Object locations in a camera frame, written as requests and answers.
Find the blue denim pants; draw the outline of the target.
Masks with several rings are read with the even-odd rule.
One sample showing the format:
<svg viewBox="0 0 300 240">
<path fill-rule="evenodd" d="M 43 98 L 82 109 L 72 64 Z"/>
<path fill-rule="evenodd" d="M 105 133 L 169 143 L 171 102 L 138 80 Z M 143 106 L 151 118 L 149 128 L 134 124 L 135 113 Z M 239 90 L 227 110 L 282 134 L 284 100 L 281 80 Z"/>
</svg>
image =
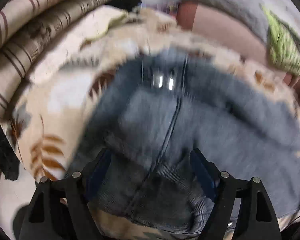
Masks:
<svg viewBox="0 0 300 240">
<path fill-rule="evenodd" d="M 111 164 L 90 205 L 168 237 L 198 236 L 213 208 L 191 168 L 195 148 L 235 178 L 258 176 L 277 217 L 300 208 L 300 125 L 290 108 L 181 50 L 119 68 L 67 173 L 102 148 Z"/>
</svg>

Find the beige leaf-print blanket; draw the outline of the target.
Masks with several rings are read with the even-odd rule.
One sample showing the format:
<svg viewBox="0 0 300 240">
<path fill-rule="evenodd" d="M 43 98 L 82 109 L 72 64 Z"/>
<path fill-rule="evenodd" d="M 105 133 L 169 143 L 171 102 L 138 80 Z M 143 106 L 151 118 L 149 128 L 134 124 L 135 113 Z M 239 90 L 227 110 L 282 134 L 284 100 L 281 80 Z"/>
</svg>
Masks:
<svg viewBox="0 0 300 240">
<path fill-rule="evenodd" d="M 165 13 L 142 9 L 128 12 L 106 35 L 84 46 L 49 79 L 27 79 L 16 92 L 12 120 L 17 135 L 8 135 L 23 166 L 39 179 L 45 172 L 61 178 L 74 158 L 75 147 L 115 68 L 138 53 L 158 53 L 176 46 L 247 82 L 273 101 L 284 102 L 300 125 L 300 105 L 283 76 L 216 41 L 181 29 Z"/>
</svg>

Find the striped beige lower cushion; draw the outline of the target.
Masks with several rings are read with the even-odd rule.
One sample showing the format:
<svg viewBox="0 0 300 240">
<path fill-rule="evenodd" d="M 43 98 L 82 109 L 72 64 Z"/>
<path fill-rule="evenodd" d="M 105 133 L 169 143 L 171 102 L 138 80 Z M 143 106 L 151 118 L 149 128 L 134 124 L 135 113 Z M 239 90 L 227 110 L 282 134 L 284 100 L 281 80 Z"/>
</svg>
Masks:
<svg viewBox="0 0 300 240">
<path fill-rule="evenodd" d="M 0 120 L 15 91 L 53 38 L 86 13 L 111 0 L 63 0 L 22 26 L 0 48 Z"/>
</svg>

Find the green patterned folded cloth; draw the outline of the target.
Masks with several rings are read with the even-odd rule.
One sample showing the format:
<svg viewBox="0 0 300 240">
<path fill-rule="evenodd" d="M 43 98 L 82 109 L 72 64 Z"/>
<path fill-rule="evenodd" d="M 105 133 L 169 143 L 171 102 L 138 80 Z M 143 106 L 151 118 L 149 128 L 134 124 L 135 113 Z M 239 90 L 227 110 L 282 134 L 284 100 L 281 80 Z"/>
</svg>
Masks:
<svg viewBox="0 0 300 240">
<path fill-rule="evenodd" d="M 268 51 L 271 63 L 285 72 L 300 76 L 300 36 L 271 10 L 263 7 L 268 20 Z"/>
</svg>

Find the pink sofa backrest cushion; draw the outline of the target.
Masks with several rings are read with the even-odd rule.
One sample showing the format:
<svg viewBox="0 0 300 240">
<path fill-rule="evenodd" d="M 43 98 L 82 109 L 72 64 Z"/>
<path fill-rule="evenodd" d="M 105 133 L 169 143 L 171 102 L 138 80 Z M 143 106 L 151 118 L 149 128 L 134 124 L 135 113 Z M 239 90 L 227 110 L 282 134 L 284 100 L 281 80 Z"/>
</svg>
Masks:
<svg viewBox="0 0 300 240">
<path fill-rule="evenodd" d="M 300 78 L 275 68 L 268 59 L 267 46 L 243 23 L 228 14 L 194 2 L 179 4 L 178 24 L 186 30 L 200 34 L 209 40 L 240 53 L 246 59 L 255 60 L 285 77 L 300 98 Z"/>
</svg>

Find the black garment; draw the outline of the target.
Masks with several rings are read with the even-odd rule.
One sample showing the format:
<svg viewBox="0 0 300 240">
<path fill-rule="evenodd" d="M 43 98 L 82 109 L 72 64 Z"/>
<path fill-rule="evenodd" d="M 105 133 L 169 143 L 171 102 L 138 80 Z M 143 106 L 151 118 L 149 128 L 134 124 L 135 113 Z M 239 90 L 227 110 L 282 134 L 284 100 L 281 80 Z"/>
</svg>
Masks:
<svg viewBox="0 0 300 240">
<path fill-rule="evenodd" d="M 106 5 L 132 12 L 135 7 L 142 4 L 141 0 L 111 0 Z"/>
</svg>

